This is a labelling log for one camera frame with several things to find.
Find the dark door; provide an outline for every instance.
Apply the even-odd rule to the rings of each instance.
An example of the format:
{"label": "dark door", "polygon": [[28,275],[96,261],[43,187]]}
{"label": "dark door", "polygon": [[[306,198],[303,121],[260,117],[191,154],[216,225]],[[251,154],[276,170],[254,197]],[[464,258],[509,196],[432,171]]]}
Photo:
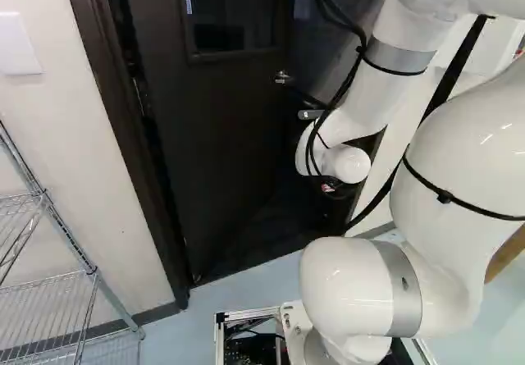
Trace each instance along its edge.
{"label": "dark door", "polygon": [[129,0],[194,276],[267,201],[293,0]]}

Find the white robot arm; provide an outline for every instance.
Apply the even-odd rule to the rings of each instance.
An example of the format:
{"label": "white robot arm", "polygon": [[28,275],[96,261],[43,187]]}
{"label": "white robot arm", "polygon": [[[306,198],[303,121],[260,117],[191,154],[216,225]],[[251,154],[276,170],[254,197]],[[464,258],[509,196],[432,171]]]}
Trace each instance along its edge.
{"label": "white robot arm", "polygon": [[[375,134],[390,122],[402,103],[401,94],[425,71],[456,20],[467,13],[523,19],[525,0],[385,0],[348,96],[313,142],[323,175],[346,183],[366,178],[369,157],[342,143]],[[302,175],[308,175],[305,149],[313,126],[303,132],[295,153]]]}
{"label": "white robot arm", "polygon": [[[320,129],[324,142],[334,147],[383,128],[414,73],[425,69],[466,12],[525,18],[525,0],[386,0],[367,61]],[[524,79],[521,57],[423,122],[390,194],[406,239],[401,246],[322,238],[306,248],[301,295],[329,354],[323,363],[379,363],[391,337],[444,335],[472,325],[492,255],[525,221]],[[301,173],[311,130],[296,153]],[[317,164],[359,181],[346,170],[365,157],[352,153],[356,160],[348,164],[342,149],[316,141]]]}

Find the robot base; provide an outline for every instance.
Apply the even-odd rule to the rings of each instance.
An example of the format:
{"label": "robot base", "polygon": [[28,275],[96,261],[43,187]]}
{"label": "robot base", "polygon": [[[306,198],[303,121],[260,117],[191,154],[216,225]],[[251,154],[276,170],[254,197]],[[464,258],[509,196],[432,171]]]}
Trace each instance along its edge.
{"label": "robot base", "polygon": [[[321,336],[313,328],[301,301],[283,303],[280,316],[290,365],[339,365],[327,355]],[[411,356],[422,357],[424,363],[436,364],[424,342],[393,339],[391,353],[381,365],[413,365]]]}

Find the floor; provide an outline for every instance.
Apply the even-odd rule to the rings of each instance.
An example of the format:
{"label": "floor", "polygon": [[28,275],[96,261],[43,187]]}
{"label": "floor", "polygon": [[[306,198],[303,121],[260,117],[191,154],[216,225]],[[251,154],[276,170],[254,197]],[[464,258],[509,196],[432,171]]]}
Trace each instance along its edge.
{"label": "floor", "polygon": [[[395,238],[395,230],[388,236]],[[213,314],[298,299],[299,256],[300,252],[292,253],[193,290],[187,311],[145,326],[141,365],[214,364]],[[426,342],[439,365],[521,364],[525,363],[524,326],[522,253],[486,286],[474,328]]]}
{"label": "floor", "polygon": [[298,299],[299,255],[292,253],[192,290],[188,310],[145,326],[141,365],[214,364],[213,315]]}

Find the wire shelf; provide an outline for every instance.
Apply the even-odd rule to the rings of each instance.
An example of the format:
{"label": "wire shelf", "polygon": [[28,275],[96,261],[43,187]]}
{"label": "wire shelf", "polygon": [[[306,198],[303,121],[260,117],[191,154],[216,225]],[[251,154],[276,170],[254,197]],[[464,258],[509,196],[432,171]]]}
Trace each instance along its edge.
{"label": "wire shelf", "polygon": [[[60,353],[45,352],[33,365],[72,365],[75,348],[66,346]],[[81,359],[82,365],[139,365],[140,340],[129,329],[86,340]]]}
{"label": "wire shelf", "polygon": [[0,364],[77,364],[98,277],[85,271],[0,288]]}
{"label": "wire shelf", "polygon": [[43,194],[0,197],[0,286],[39,223]]}

